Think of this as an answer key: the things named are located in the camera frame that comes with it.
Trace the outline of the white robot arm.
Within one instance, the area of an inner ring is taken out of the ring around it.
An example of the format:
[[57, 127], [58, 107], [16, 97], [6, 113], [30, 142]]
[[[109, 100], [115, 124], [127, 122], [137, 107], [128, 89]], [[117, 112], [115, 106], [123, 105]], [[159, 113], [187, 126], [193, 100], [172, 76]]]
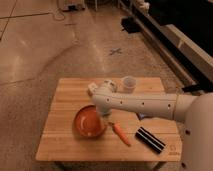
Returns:
[[213, 171], [213, 93], [126, 94], [118, 93], [115, 83], [105, 80], [91, 99], [102, 116], [117, 109], [183, 122], [179, 171]]

